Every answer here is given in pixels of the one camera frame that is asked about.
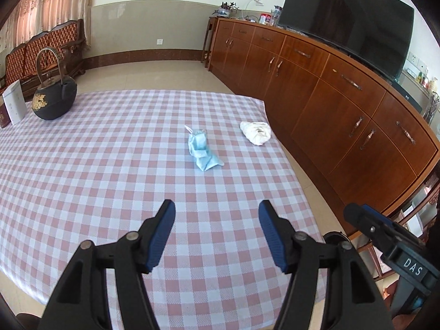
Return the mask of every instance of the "white cloth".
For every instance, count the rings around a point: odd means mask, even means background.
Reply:
[[[272,130],[267,123],[250,123],[242,121],[240,129],[247,139],[254,145],[263,145],[271,138]]]

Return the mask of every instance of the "power outlet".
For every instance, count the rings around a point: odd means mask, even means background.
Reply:
[[[422,61],[421,59],[419,59],[418,63],[417,63],[417,69],[422,72],[425,76],[428,74],[428,68],[426,67],[426,64],[424,63],[424,61]]]
[[[410,51],[408,52],[408,61],[417,66],[417,64],[419,63],[419,57],[417,57],[414,53]]]

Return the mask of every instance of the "bottle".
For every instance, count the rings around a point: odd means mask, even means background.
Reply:
[[[431,79],[430,85],[428,86],[428,92],[437,93],[437,78],[436,77]]]
[[[430,80],[428,79],[428,77],[423,77],[422,87],[428,89],[429,83],[430,83]]]

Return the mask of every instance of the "teapot handle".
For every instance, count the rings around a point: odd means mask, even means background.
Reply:
[[[59,71],[59,76],[60,76],[61,85],[62,85],[62,78],[64,77],[64,74],[62,73],[61,70],[65,70],[64,61],[61,59],[61,56],[59,55],[58,51],[55,48],[49,47],[49,46],[45,47],[45,48],[42,48],[38,52],[38,55],[37,55],[37,60],[36,60],[37,74],[38,74],[38,78],[40,79],[40,83],[43,82],[43,76],[42,76],[42,72],[41,72],[41,62],[40,62],[40,59],[41,59],[41,54],[44,51],[50,51],[50,52],[52,52],[54,54],[54,56],[56,58],[57,65],[58,65],[58,71]]]

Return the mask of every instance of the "crumpled tissue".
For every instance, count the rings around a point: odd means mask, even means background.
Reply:
[[[271,138],[271,127],[267,123],[250,123],[248,121],[242,121],[240,123],[240,129],[247,139],[254,145],[263,145]]]
[[[185,128],[190,132],[190,136],[188,138],[188,148],[190,150],[190,154],[194,156],[195,163],[200,170],[206,171],[216,165],[224,165],[224,162],[210,150],[208,146],[208,139],[206,137],[206,131],[193,131],[186,125]]]

